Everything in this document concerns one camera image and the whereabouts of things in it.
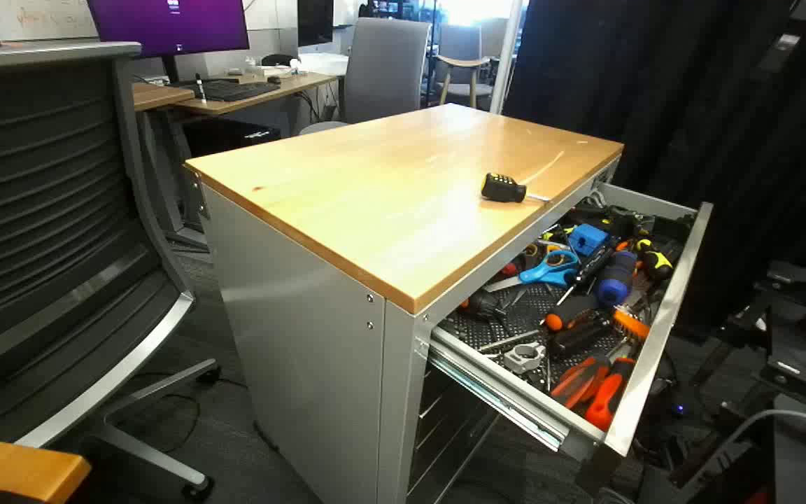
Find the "wooden frame chair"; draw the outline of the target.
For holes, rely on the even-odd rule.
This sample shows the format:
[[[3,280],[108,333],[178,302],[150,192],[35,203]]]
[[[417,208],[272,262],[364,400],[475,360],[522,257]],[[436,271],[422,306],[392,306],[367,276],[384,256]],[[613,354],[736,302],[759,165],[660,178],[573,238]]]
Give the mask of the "wooden frame chair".
[[[443,26],[434,56],[443,103],[489,108],[497,59],[483,53],[475,26]]]

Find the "orange handled pliers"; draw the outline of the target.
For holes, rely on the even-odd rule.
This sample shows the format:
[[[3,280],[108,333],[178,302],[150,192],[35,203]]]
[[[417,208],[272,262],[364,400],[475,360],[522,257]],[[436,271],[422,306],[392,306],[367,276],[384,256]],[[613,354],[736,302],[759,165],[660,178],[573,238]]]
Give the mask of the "orange handled pliers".
[[[552,397],[606,431],[630,372],[633,360],[615,360],[613,364],[585,360],[560,379]]]

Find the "blue handled scissors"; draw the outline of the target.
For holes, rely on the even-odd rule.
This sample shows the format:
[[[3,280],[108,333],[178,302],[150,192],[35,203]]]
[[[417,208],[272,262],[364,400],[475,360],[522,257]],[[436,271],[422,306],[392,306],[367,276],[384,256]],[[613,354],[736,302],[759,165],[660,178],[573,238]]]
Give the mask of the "blue handled scissors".
[[[567,290],[576,278],[580,256],[571,250],[548,253],[538,267],[518,271],[515,278],[496,280],[487,292],[506,292],[515,285],[556,285]]]

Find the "yellow black tool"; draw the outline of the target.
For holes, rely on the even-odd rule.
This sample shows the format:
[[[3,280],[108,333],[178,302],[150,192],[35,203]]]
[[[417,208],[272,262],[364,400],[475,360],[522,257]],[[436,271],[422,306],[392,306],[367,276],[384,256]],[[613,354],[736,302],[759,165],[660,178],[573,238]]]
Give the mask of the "yellow black tool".
[[[672,271],[672,257],[651,238],[637,238],[634,253],[640,256],[647,271],[654,276]]]

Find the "purple computer monitor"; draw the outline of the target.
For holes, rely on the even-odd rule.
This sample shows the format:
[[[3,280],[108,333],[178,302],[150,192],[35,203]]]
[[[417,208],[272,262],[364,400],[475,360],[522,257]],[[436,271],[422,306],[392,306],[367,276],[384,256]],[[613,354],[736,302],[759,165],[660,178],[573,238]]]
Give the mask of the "purple computer monitor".
[[[241,52],[241,0],[86,0],[103,42],[140,42],[145,56]]]

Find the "open grey top drawer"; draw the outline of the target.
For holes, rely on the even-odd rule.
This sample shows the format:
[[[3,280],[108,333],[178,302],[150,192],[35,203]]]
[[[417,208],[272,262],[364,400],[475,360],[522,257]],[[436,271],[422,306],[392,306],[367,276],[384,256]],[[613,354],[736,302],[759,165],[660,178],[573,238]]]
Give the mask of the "open grey top drawer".
[[[552,452],[625,458],[714,208],[602,185],[430,333],[430,367]]]

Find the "wooden office desk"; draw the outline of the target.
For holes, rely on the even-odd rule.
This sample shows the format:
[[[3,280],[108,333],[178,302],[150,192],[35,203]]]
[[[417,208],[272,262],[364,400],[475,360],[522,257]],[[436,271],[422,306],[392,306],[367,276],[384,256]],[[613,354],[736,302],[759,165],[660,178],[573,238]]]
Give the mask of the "wooden office desk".
[[[157,84],[135,84],[131,101],[138,112],[178,108],[196,116],[230,116],[257,103],[272,103],[287,96],[300,96],[318,84],[331,84],[331,77],[322,74],[296,74],[280,80],[278,84],[208,84],[208,96],[198,98],[191,88],[157,88]]]

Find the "grey upholstered chair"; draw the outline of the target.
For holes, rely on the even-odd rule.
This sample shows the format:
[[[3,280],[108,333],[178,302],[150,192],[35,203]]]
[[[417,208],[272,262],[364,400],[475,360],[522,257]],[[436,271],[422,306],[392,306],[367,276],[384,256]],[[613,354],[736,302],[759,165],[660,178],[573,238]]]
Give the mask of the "grey upholstered chair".
[[[359,17],[339,116],[307,123],[306,136],[415,112],[419,108],[427,31],[427,22]]]

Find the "black yellow stubby screwdriver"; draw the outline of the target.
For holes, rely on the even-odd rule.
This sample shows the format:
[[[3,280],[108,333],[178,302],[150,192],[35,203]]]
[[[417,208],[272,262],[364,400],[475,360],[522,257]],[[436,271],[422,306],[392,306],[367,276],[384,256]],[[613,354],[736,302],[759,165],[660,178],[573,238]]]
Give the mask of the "black yellow stubby screwdriver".
[[[487,173],[482,185],[482,197],[489,203],[522,203],[525,187],[504,173]]]

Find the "orange black screwdriver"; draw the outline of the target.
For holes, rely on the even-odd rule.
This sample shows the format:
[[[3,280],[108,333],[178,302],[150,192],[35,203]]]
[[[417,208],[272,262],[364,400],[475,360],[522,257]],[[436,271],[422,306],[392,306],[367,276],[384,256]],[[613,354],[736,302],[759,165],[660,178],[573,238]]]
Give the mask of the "orange black screwdriver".
[[[542,318],[552,333],[573,330],[580,326],[613,326],[626,337],[643,343],[650,326],[633,318],[626,309],[602,312],[594,301],[567,301]]]

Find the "black keyboard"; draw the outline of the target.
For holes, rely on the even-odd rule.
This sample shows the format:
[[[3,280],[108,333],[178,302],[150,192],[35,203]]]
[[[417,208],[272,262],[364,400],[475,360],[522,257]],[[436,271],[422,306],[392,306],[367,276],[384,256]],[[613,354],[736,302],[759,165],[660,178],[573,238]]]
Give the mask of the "black keyboard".
[[[244,101],[264,92],[280,91],[280,84],[257,81],[257,84],[234,84],[234,81],[205,81],[202,84],[208,101]]]

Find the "blue handled screwdriver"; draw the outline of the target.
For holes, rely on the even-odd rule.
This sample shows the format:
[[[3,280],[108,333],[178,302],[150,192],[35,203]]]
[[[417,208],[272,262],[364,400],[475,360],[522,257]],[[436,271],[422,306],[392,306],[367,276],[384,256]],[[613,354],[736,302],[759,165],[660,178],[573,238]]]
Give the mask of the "blue handled screwdriver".
[[[637,256],[634,253],[613,253],[606,267],[599,271],[597,280],[597,301],[602,306],[620,306],[633,292]]]

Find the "grey mesh office chair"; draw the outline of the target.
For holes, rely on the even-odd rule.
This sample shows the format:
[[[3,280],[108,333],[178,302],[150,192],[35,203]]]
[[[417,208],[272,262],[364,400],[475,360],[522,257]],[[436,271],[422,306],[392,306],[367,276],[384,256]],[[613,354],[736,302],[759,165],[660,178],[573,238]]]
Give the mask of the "grey mesh office chair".
[[[208,474],[115,427],[219,375],[205,360],[125,386],[192,309],[145,199],[125,77],[138,53],[135,42],[0,47],[0,441],[47,449],[89,420],[202,501]]]

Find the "wooden top metal tool cabinet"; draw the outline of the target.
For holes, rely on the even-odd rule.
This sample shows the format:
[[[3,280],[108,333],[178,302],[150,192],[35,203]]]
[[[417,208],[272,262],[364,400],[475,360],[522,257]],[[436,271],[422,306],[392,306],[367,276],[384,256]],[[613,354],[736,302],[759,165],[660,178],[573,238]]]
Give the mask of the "wooden top metal tool cabinet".
[[[254,423],[322,504],[405,501],[430,330],[619,157],[448,103],[188,164]]]

